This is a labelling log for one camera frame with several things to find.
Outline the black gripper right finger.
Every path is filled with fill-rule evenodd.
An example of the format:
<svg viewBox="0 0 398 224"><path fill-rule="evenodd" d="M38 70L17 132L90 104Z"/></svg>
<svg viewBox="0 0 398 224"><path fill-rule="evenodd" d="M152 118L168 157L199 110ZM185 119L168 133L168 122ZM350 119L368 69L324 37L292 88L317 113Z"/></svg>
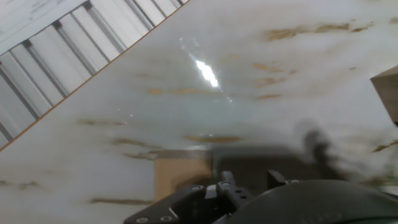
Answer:
<svg viewBox="0 0 398 224"><path fill-rule="evenodd" d="M280 172L276 170L267 171L267 190L299 182L300 180L297 179L286 179Z"/></svg>

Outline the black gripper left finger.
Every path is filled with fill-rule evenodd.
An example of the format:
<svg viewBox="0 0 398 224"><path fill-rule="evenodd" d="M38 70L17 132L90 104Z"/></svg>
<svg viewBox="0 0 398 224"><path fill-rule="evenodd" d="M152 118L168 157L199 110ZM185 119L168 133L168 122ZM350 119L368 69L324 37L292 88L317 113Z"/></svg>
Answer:
<svg viewBox="0 0 398 224"><path fill-rule="evenodd" d="M250 199L250 192L236 185L230 171L224 171L217 184L207 187L191 185L180 189L131 215L123 223L224 223Z"/></svg>

